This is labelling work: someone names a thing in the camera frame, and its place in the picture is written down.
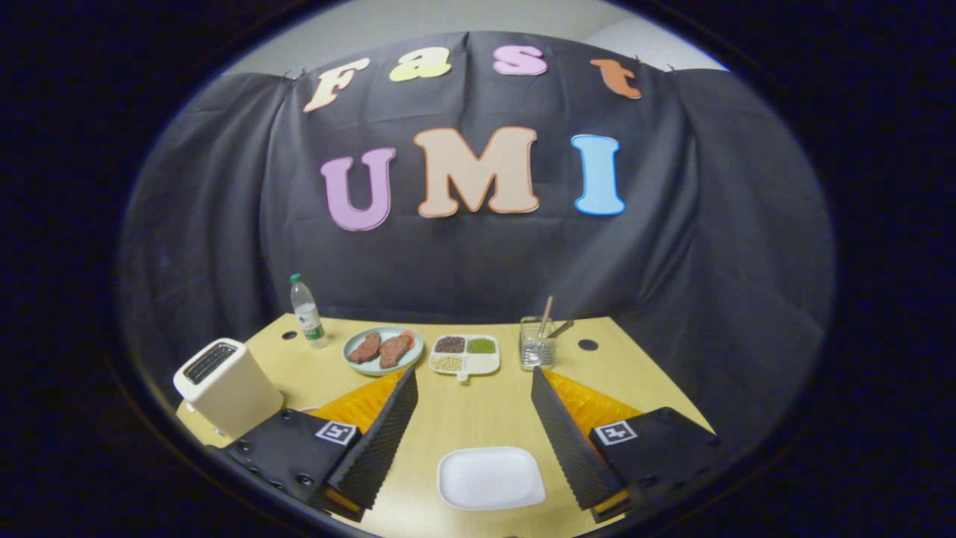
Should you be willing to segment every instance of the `toaster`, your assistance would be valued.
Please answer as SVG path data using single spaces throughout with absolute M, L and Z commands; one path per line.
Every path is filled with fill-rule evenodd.
M 237 438 L 282 408 L 283 396 L 249 349 L 219 338 L 185 362 L 173 385 L 187 405 L 224 436 Z

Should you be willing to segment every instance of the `bottle label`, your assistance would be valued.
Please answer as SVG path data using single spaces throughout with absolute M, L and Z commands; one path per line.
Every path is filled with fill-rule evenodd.
M 295 314 L 302 325 L 302 332 L 307 340 L 318 340 L 325 336 L 325 330 L 322 328 L 322 320 L 318 318 L 318 310 L 313 308 L 306 312 Z

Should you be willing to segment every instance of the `wooden table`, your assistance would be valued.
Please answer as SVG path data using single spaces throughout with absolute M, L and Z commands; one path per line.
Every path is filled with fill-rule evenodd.
M 320 406 L 377 378 L 352 370 L 342 357 L 345 342 L 357 332 L 384 324 L 323 318 L 329 345 L 310 346 L 294 315 L 275 320 L 246 342 L 251 354 L 286 397 L 286 407 Z M 488 537 L 521 538 L 577 536 L 607 525 L 596 525 L 589 511 L 577 507 L 561 473 L 531 400 L 532 373 L 518 360 L 518 324 L 403 324 L 425 341 L 416 363 L 419 402 L 402 438 L 392 467 L 360 524 L 333 516 L 380 536 L 396 538 Z M 283 340 L 294 330 L 298 336 Z M 501 347 L 501 368 L 472 376 L 461 385 L 453 375 L 432 371 L 427 364 L 431 346 L 443 334 L 488 334 Z M 594 351 L 577 342 L 598 343 Z M 701 413 L 669 377 L 611 318 L 576 320 L 558 340 L 554 372 L 566 375 L 642 411 L 669 406 L 713 432 Z M 202 443 L 226 446 L 222 437 L 198 413 L 180 404 L 176 416 Z M 454 508 L 438 494 L 438 463 L 463 448 L 514 446 L 534 455 L 541 470 L 547 500 L 506 510 L 470 512 Z

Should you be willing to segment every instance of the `plate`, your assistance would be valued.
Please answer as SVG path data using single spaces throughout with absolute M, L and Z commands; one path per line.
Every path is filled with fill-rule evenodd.
M 435 339 L 437 345 L 440 340 L 446 337 L 457 337 L 465 340 L 465 350 L 455 353 L 451 351 L 436 351 L 432 346 L 431 354 L 428 356 L 428 367 L 438 373 L 447 373 L 457 375 L 458 380 L 465 382 L 469 375 L 483 375 L 494 373 L 501 366 L 501 346 L 498 345 L 498 339 L 488 334 L 443 334 Z M 491 340 L 494 343 L 494 352 L 491 353 L 469 353 L 468 344 L 472 340 Z M 436 361 L 443 357 L 458 357 L 462 361 L 460 370 L 443 370 L 435 366 Z
M 349 361 L 349 353 L 356 350 L 356 347 L 360 346 L 362 342 L 365 341 L 365 337 L 373 332 L 378 332 L 381 336 L 381 340 L 384 342 L 393 336 L 398 336 L 409 330 L 412 334 L 415 335 L 415 345 L 412 348 L 405 352 L 405 355 L 402 355 L 402 358 L 399 359 L 399 364 L 394 368 L 386 368 L 382 370 L 379 368 L 379 358 L 357 365 Z M 352 367 L 353 370 L 360 371 L 365 375 L 385 375 L 386 373 L 391 373 L 395 370 L 401 370 L 408 365 L 414 364 L 419 357 L 422 356 L 422 351 L 424 350 L 424 340 L 422 335 L 403 326 L 377 326 L 374 328 L 366 329 L 360 332 L 359 334 L 353 336 L 345 343 L 345 346 L 342 348 L 342 360 L 345 361 L 345 364 Z
M 513 446 L 456 450 L 438 464 L 438 494 L 463 510 L 503 510 L 545 500 L 537 461 Z

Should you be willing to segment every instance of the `beige letter m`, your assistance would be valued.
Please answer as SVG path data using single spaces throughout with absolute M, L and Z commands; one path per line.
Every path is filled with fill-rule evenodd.
M 440 217 L 455 214 L 458 202 L 451 198 L 449 183 L 472 213 L 481 208 L 495 182 L 488 207 L 496 213 L 529 213 L 537 209 L 532 192 L 531 150 L 537 138 L 534 129 L 501 127 L 494 131 L 485 152 L 476 158 L 457 129 L 422 131 L 415 145 L 424 150 L 425 201 L 419 214 Z

